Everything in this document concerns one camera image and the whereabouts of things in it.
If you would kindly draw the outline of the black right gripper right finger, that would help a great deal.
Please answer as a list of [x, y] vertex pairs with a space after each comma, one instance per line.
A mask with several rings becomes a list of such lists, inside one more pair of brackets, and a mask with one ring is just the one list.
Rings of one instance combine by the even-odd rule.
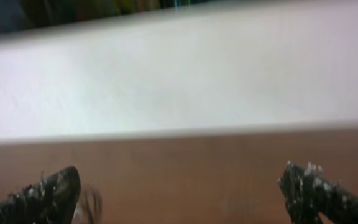
[[322, 213], [333, 223], [358, 224], [358, 196], [322, 178], [313, 164], [288, 161], [277, 183], [292, 223], [322, 223]]

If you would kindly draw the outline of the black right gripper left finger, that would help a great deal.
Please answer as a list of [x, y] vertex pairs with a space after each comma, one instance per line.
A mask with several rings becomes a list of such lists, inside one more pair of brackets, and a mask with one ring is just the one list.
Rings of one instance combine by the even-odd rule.
[[78, 170], [68, 166], [0, 201], [0, 224], [71, 223], [80, 190]]

